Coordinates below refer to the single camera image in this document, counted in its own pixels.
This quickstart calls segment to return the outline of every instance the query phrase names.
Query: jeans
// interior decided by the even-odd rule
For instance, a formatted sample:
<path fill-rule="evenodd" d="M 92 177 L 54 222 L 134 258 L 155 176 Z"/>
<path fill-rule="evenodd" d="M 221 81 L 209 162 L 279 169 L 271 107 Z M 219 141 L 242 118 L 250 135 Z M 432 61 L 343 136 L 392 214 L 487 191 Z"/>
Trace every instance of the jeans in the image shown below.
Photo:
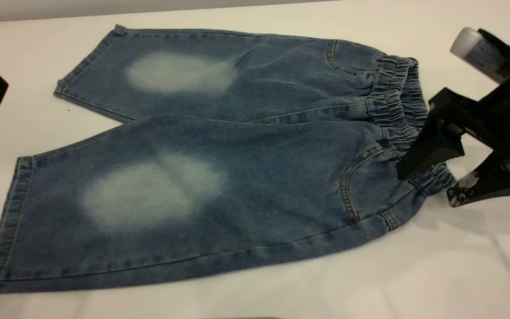
<path fill-rule="evenodd" d="M 417 61 L 343 40 L 116 26 L 54 93 L 124 123 L 16 164 L 0 293 L 161 283 L 342 252 L 453 183 L 396 163 Z"/>

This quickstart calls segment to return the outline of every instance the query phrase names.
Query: black machine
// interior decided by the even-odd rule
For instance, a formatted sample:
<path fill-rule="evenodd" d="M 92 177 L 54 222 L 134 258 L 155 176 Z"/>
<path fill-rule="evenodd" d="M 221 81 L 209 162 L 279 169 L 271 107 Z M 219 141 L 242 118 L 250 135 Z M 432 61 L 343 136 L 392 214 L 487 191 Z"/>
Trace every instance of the black machine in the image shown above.
<path fill-rule="evenodd" d="M 437 163 L 463 156 L 464 133 L 492 148 L 481 165 L 447 190 L 452 207 L 510 196 L 510 46 L 484 30 L 477 32 L 505 57 L 496 73 L 504 76 L 504 81 L 479 101 L 442 89 L 429 100 L 427 121 L 397 165 L 399 179 L 405 180 Z"/>

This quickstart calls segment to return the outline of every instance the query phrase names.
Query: elastic waistband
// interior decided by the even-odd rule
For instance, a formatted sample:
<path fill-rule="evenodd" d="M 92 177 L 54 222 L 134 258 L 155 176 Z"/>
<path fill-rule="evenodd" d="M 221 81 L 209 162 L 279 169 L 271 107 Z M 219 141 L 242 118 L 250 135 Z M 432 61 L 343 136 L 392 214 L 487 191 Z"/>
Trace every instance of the elastic waistband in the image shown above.
<path fill-rule="evenodd" d="M 382 56 L 366 97 L 371 121 L 384 130 L 395 158 L 402 158 L 416 140 L 428 115 L 413 58 Z M 409 182 L 431 196 L 448 188 L 455 179 L 444 163 L 421 172 Z"/>

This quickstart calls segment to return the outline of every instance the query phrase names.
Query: white surface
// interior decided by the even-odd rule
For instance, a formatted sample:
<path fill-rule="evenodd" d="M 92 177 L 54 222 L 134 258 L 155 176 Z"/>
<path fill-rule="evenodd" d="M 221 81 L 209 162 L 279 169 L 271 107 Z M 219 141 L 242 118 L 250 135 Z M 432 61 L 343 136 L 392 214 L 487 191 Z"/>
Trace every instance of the white surface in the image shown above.
<path fill-rule="evenodd" d="M 479 99 L 493 81 L 448 52 L 465 26 L 510 44 L 510 0 L 349 0 L 0 23 L 0 210 L 16 156 L 62 147 L 117 125 L 52 96 L 120 23 L 130 28 L 220 28 L 340 38 L 416 57 L 425 97 L 442 87 Z M 464 138 L 457 176 L 489 153 Z M 452 209 L 429 198 L 400 230 L 311 261 L 170 284 L 0 295 L 0 318 L 199 319 L 510 318 L 510 198 Z"/>
<path fill-rule="evenodd" d="M 324 0 L 0 0 L 0 21 L 294 4 Z"/>

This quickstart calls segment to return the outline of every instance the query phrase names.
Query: pocket stitching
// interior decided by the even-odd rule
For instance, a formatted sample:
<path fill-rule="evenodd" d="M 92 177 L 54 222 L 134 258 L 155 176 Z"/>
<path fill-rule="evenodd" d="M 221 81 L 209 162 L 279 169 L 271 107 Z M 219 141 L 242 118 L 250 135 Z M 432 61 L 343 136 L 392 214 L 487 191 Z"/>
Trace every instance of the pocket stitching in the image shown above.
<path fill-rule="evenodd" d="M 329 40 L 328 41 L 328 52 L 326 52 L 326 58 L 328 60 L 328 63 L 334 67 L 334 69 L 342 70 L 344 69 L 336 62 L 334 59 L 334 49 L 336 48 L 336 43 L 338 40 Z"/>
<path fill-rule="evenodd" d="M 369 153 L 368 155 L 366 155 L 361 161 L 359 161 L 355 166 L 353 166 L 353 168 L 347 174 L 342 174 L 342 179 L 340 180 L 341 186 L 340 193 L 342 195 L 342 202 L 344 202 L 344 208 L 346 209 L 346 212 L 348 213 L 348 216 L 350 218 L 350 224 L 354 224 L 360 220 L 359 214 L 355 208 L 354 202 L 349 192 L 350 180 L 352 179 L 352 175 L 355 172 L 355 170 L 362 166 L 365 162 L 381 153 L 384 153 L 385 151 L 387 151 L 387 148 L 384 148 L 381 145 L 377 145 L 376 147 L 368 149 L 367 151 L 364 152 L 365 154 Z"/>

